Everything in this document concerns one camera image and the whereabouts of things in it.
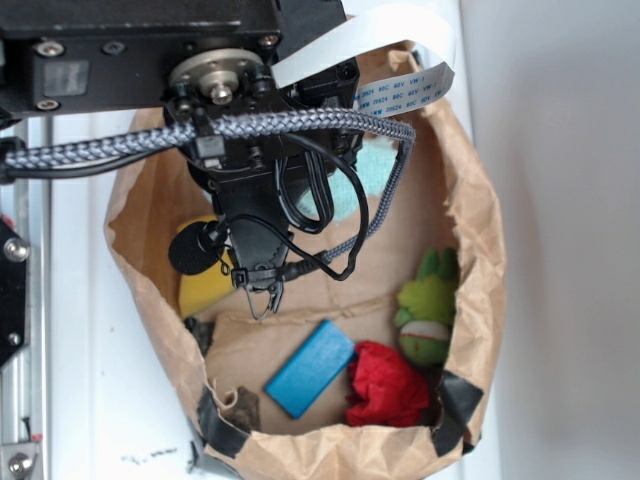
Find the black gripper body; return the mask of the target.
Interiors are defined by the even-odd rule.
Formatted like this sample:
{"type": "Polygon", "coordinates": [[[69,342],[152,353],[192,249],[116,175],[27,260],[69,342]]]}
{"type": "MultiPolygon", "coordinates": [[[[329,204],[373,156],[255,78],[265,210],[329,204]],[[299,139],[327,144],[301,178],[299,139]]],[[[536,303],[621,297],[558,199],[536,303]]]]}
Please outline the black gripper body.
{"type": "Polygon", "coordinates": [[[303,133],[256,133],[229,138],[212,121],[226,115],[288,113],[299,117],[312,107],[352,105],[359,69],[348,59],[303,80],[277,86],[273,70],[257,55],[195,55],[169,75],[165,119],[192,121],[194,140],[181,147],[194,181],[211,196],[231,258],[231,280],[248,294],[266,293],[279,304],[285,281],[312,271],[306,261],[290,263],[303,176],[316,203],[318,234],[332,221],[333,199],[324,161],[347,172],[362,143],[349,127],[312,127],[303,133]]]}

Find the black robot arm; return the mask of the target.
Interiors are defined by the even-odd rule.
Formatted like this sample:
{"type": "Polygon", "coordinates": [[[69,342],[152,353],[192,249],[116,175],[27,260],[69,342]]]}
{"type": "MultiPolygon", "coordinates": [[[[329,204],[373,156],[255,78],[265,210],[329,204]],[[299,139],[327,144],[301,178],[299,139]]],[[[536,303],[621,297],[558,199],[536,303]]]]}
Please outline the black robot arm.
{"type": "Polygon", "coordinates": [[[212,197],[216,220],[189,225],[169,258],[197,274],[229,254],[231,279],[267,293],[310,271],[290,263],[295,230],[322,231],[334,203],[328,178],[348,172],[361,134],[346,127],[306,133],[222,134],[228,115],[353,105],[359,69],[351,53],[281,64],[344,23],[338,1],[5,1],[1,5],[1,124],[37,115],[159,107],[165,128],[75,147],[29,151],[1,143],[1,180],[89,176],[177,147],[212,197]]]}

